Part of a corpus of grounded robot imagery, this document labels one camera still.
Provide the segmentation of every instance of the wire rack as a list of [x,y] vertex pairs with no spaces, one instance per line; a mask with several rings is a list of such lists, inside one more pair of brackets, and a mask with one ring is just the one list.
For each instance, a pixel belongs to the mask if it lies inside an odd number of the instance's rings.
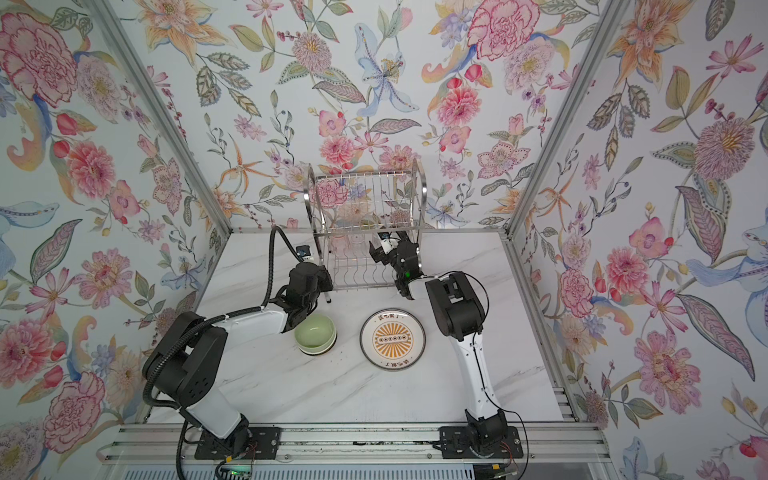
[[411,170],[372,171],[306,177],[304,201],[319,264],[333,277],[333,289],[393,286],[395,271],[375,263],[369,242],[380,246],[380,232],[404,230],[419,242],[426,208],[422,165]]

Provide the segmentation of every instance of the white plate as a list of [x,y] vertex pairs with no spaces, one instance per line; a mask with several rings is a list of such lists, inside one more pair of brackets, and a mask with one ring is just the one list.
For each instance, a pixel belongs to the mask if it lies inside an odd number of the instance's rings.
[[402,370],[424,353],[426,334],[419,321],[404,310],[387,309],[371,315],[360,330],[366,358],[384,370]]

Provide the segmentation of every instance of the plate rim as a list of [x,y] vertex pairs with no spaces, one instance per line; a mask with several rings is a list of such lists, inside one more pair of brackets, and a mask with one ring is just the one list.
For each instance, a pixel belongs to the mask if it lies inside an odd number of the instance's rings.
[[[416,360],[411,362],[410,365],[404,366],[401,369],[388,369],[386,367],[383,367],[383,366],[379,365],[378,363],[376,363],[373,360],[371,360],[371,357],[369,357],[368,354],[366,353],[366,349],[362,346],[362,332],[366,328],[366,325],[368,325],[368,322],[370,322],[373,317],[379,315],[381,312],[391,312],[391,311],[402,312],[402,313],[410,316],[411,318],[413,318],[416,321],[416,323],[419,325],[419,328],[422,330],[422,335],[424,336],[424,345],[422,345],[422,351],[419,352],[419,355],[416,357]],[[371,314],[368,317],[368,319],[362,324],[362,327],[360,327],[360,334],[358,335],[358,338],[359,338],[359,342],[360,342],[360,350],[362,351],[362,354],[365,356],[365,358],[369,362],[371,362],[371,364],[373,366],[375,366],[378,369],[384,370],[385,372],[401,372],[403,370],[411,368],[412,366],[414,366],[416,364],[416,362],[419,361],[420,358],[422,358],[422,355],[424,355],[424,350],[427,347],[427,333],[424,330],[424,326],[422,325],[421,321],[419,320],[419,318],[416,317],[416,315],[414,315],[413,313],[410,313],[408,310],[404,310],[402,308],[385,308],[385,309],[379,310],[376,313]]]

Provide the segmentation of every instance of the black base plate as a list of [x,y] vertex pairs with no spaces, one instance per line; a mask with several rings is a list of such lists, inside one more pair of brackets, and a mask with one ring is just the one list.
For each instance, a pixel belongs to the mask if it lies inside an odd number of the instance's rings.
[[[248,458],[256,460],[274,460],[277,456],[277,447],[280,446],[280,429],[277,427],[249,427],[253,438],[258,442],[255,452],[248,454]],[[213,434],[203,430],[200,435],[202,442],[195,450],[195,460],[224,460],[228,455],[226,447]]]
[[[508,458],[509,452],[501,445],[495,443],[483,452],[476,455],[469,447],[468,428],[461,427],[440,427],[440,442],[435,448],[442,452],[443,458]],[[520,435],[513,426],[507,426],[507,435],[503,442],[512,449],[512,458],[523,458],[523,448],[520,444]]]

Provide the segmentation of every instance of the pink peony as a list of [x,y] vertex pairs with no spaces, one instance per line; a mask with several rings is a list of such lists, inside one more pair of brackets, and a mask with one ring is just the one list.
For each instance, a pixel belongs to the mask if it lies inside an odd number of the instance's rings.
[[754,133],[743,118],[705,127],[694,151],[696,173],[704,180],[728,180],[740,172],[755,149]]
[[676,413],[683,414],[691,404],[701,407],[701,392],[694,387],[694,383],[701,381],[701,371],[686,364],[690,352],[688,349],[675,352],[676,345],[677,337],[672,330],[667,330],[666,336],[651,332],[648,344],[643,339],[635,340],[634,355],[643,362],[640,390],[654,394],[656,403],[661,407],[667,404],[669,396],[670,407]]
[[65,382],[45,417],[45,446],[57,453],[74,447],[96,425],[103,399],[104,381],[93,372],[83,372],[77,382]]
[[323,73],[331,66],[331,51],[317,33],[305,33],[293,42],[296,60],[310,73]]
[[421,155],[411,150],[411,147],[400,147],[400,145],[395,145],[395,150],[390,147],[384,147],[384,152],[379,155],[379,170],[411,170],[413,162],[421,157]]
[[118,249],[107,250],[107,254],[93,252],[93,263],[83,262],[83,269],[88,273],[81,273],[72,280],[75,285],[80,285],[80,296],[86,300],[94,298],[93,307],[104,308],[109,306],[111,296],[119,297],[131,291],[133,272],[123,270],[131,266],[128,258],[118,253]]
[[23,318],[0,333],[0,382],[10,389],[16,380],[32,380],[48,362],[53,339],[44,323]]
[[320,154],[334,165],[346,163],[355,154],[355,144],[343,135],[334,135],[328,137],[323,146],[320,147]]
[[82,55],[78,62],[78,94],[104,119],[117,123],[120,88],[114,83],[107,64],[100,58]]
[[77,85],[77,65],[61,34],[25,13],[0,18],[0,66],[16,90],[57,107]]
[[647,258],[663,257],[670,248],[664,242],[664,227],[659,217],[653,217],[629,236],[629,244]]
[[154,182],[157,185],[152,192],[152,197],[165,204],[168,207],[168,211],[171,215],[175,215],[179,211],[179,204],[181,203],[181,172],[179,171],[179,164],[176,160],[171,158],[167,167],[161,165],[152,170],[154,176]]
[[648,283],[648,265],[630,247],[614,248],[608,254],[608,279],[622,295],[642,293]]
[[442,99],[437,115],[446,127],[466,125],[480,112],[481,103],[474,89],[454,88]]
[[346,120],[344,116],[332,114],[327,110],[320,111],[320,134],[324,137],[339,135],[344,132]]
[[118,180],[118,185],[109,194],[109,206],[115,218],[132,217],[141,212],[136,197],[125,180]]
[[549,66],[554,55],[552,43],[537,37],[517,50],[506,61],[504,85],[508,93],[526,88],[537,81]]
[[114,161],[104,147],[92,141],[75,144],[69,151],[67,175],[78,191],[91,199],[103,199],[109,194],[114,181]]
[[455,154],[460,154],[467,144],[469,132],[471,131],[472,129],[469,127],[453,127],[451,130],[448,130],[440,139],[440,150],[444,151],[447,149]]
[[563,261],[573,270],[582,270],[592,249],[592,240],[582,237],[579,232],[573,233],[563,243]]
[[469,45],[478,56],[495,60],[511,55],[533,33],[539,8],[532,0],[484,0],[469,26]]
[[566,307],[578,318],[584,318],[592,312],[592,287],[589,279],[576,269],[569,268],[560,277],[561,296]]

